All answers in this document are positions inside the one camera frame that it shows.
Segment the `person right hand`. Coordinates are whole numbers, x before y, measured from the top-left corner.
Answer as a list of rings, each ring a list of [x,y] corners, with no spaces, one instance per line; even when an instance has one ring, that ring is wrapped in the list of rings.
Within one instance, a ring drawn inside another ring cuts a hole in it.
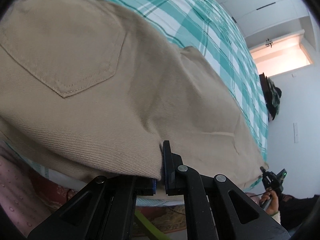
[[[261,196],[259,204],[263,204],[267,200],[271,200],[271,202],[268,208],[266,209],[266,212],[269,215],[273,216],[279,210],[279,200],[276,192],[271,189],[267,189],[266,192]]]

